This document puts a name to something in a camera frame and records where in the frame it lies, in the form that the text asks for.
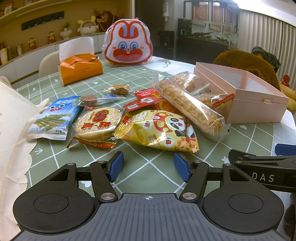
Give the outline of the biscuit pack red edge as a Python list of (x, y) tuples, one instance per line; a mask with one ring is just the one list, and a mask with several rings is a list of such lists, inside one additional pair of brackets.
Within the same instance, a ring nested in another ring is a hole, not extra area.
[(197, 96), (197, 99), (203, 102), (203, 104), (207, 105), (211, 109), (217, 110), (231, 103), (234, 97), (235, 97), (234, 93), (231, 93), (231, 94), (204, 93)]

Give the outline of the white paper bag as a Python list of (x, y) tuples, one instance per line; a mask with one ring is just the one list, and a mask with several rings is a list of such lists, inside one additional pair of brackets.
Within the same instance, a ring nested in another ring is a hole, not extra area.
[(11, 240), (20, 232), (13, 203), (27, 189), (25, 173), (32, 164), (30, 152), (37, 144), (27, 138), (27, 131), (48, 105), (48, 98), (34, 105), (1, 82), (1, 240)]

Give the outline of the beige dining chair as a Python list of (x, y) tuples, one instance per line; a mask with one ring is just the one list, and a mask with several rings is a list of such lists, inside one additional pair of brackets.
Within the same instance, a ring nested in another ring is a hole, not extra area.
[(58, 65), (60, 64), (59, 51), (45, 56), (39, 66), (39, 78), (45, 77), (58, 71)]

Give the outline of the blue seaweed snack pack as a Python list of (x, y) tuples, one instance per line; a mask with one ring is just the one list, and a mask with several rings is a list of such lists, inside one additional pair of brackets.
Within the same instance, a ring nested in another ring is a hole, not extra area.
[(68, 129), (81, 111), (80, 96), (56, 99), (30, 126), (27, 137), (64, 141)]

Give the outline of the orange tissue box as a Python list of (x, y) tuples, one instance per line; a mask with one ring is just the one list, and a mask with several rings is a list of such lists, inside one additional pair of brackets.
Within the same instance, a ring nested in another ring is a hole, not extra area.
[(79, 37), (59, 46), (59, 74), (64, 86), (103, 73), (102, 63), (94, 54), (92, 37)]

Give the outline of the brown plush blanket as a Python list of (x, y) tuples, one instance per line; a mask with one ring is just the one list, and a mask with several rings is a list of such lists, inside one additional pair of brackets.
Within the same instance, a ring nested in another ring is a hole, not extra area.
[(228, 50), (220, 53), (213, 63), (248, 71), (280, 90), (280, 83), (272, 65), (254, 54), (241, 50)]

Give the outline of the red spicy strip pack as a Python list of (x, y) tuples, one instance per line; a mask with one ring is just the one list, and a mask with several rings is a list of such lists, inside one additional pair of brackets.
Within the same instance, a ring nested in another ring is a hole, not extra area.
[(168, 101), (166, 101), (164, 98), (162, 98), (160, 93), (157, 92), (154, 88), (138, 90), (138, 91), (135, 91), (134, 94), (139, 99), (143, 99), (146, 97), (154, 97), (154, 98), (159, 99), (155, 103), (149, 105), (148, 109), (166, 110), (171, 113), (181, 115), (181, 112), (179, 110), (177, 110), (173, 105), (171, 105)]

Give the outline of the white yellow plush toy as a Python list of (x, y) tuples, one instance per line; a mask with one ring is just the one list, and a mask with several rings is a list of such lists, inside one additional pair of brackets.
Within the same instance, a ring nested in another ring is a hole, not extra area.
[(80, 27), (77, 29), (77, 32), (80, 33), (80, 35), (88, 35), (93, 34), (98, 30), (98, 25), (96, 24), (96, 16), (92, 16), (90, 20), (78, 20), (77, 23), (80, 25)]

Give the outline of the long bread stick pack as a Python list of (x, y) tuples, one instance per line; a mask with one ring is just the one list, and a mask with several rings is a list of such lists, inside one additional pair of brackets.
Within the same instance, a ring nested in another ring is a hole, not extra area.
[(206, 137), (218, 141), (229, 133), (230, 125), (222, 115), (198, 100), (169, 78), (156, 74), (152, 86), (171, 105), (184, 114)]

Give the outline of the yellow panda snack bag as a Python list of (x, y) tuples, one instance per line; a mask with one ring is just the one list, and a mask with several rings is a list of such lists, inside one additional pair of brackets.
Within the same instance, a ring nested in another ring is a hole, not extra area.
[(199, 151), (191, 123), (184, 116), (166, 110), (126, 112), (113, 135), (123, 141), (161, 150)]

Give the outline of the small brown candy pack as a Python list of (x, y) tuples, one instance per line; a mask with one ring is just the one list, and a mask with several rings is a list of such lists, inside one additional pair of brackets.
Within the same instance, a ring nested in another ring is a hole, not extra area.
[(104, 93), (111, 93), (115, 95), (127, 95), (128, 93), (132, 92), (132, 89), (128, 84), (124, 85), (113, 85), (107, 89), (103, 89), (102, 92)]

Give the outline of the round rice cracker pack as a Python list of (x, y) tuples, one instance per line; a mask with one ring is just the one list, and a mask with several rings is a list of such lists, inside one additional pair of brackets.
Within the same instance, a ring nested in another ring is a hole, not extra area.
[(67, 148), (73, 141), (98, 149), (114, 148), (117, 139), (113, 133), (121, 122), (121, 118), (121, 109), (86, 106), (74, 125)]

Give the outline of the small red snack pack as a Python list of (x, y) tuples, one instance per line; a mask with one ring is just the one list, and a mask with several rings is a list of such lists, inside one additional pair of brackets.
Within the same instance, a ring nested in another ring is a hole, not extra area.
[(137, 109), (158, 103), (160, 101), (163, 101), (164, 99), (162, 98), (155, 98), (155, 97), (146, 97), (142, 99), (137, 99), (135, 101), (132, 101), (130, 103), (127, 103), (123, 106), (123, 108), (130, 112), (130, 111), (135, 111)]

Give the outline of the brown cookie clear pack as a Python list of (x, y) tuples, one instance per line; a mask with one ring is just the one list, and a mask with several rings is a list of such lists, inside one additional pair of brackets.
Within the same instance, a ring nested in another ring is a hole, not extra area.
[(123, 99), (126, 99), (126, 97), (112, 94), (112, 93), (108, 93), (108, 94), (97, 93), (97, 94), (78, 97), (76, 100), (73, 101), (73, 103), (76, 106), (99, 106), (105, 103), (123, 100)]

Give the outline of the round bun clear pack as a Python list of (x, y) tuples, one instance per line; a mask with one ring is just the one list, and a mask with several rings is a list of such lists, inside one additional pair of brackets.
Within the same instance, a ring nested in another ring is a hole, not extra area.
[(189, 71), (179, 73), (170, 80), (193, 95), (209, 92), (210, 83)]

